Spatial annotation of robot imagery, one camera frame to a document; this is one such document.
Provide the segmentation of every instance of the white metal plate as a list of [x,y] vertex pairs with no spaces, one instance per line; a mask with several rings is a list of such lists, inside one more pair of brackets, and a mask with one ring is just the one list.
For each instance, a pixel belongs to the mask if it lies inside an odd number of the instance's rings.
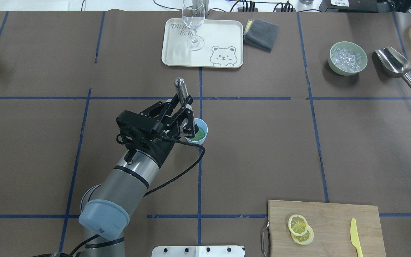
[[193,31],[183,23],[183,19],[172,18],[166,22],[161,53],[165,65],[238,68],[243,64],[242,23],[206,19],[196,31],[204,39],[204,47],[192,51],[186,46],[186,41]]
[[152,251],[152,257],[245,257],[244,249],[244,246],[155,247]]

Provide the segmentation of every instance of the green bowl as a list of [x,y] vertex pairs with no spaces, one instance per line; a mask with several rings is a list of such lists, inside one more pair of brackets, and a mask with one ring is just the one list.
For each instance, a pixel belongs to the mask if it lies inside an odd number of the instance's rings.
[[364,50],[362,50],[362,48],[360,48],[359,45],[357,45],[357,44],[354,44],[354,43],[348,42],[348,41],[342,41],[342,42],[338,42],[338,43],[334,44],[331,47],[331,49],[329,50],[329,58],[328,58],[329,67],[331,67],[331,69],[335,73],[337,73],[338,75],[343,75],[343,76],[350,76],[350,75],[354,75],[354,74],[357,73],[357,72],[348,72],[348,71],[342,70],[341,68],[337,67],[336,64],[333,63],[333,60],[331,59],[331,51],[335,47],[340,47],[341,49],[344,49],[344,48],[349,49],[355,54],[361,54],[362,64],[360,65],[360,69],[359,69],[358,72],[361,72],[362,70],[364,70],[364,68],[366,68],[366,66],[367,66],[366,52],[364,52]]

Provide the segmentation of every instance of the bear illustration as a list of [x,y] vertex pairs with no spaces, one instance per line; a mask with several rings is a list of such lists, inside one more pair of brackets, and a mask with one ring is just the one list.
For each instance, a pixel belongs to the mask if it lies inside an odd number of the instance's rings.
[[214,66],[233,66],[237,63],[237,57],[235,56],[235,47],[212,47],[212,56],[210,57],[210,62],[212,62]]

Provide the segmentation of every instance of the folded towel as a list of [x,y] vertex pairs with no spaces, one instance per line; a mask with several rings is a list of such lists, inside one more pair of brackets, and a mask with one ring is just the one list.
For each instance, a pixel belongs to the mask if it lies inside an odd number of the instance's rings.
[[279,26],[262,20],[248,20],[243,42],[271,52],[279,34]]

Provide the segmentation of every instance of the metal ice scoop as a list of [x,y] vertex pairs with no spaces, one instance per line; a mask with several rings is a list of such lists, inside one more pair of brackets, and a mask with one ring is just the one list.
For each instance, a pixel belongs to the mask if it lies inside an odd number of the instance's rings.
[[402,77],[411,89],[411,78],[407,74],[411,70],[411,63],[392,47],[378,49],[375,52],[388,76],[392,78]]

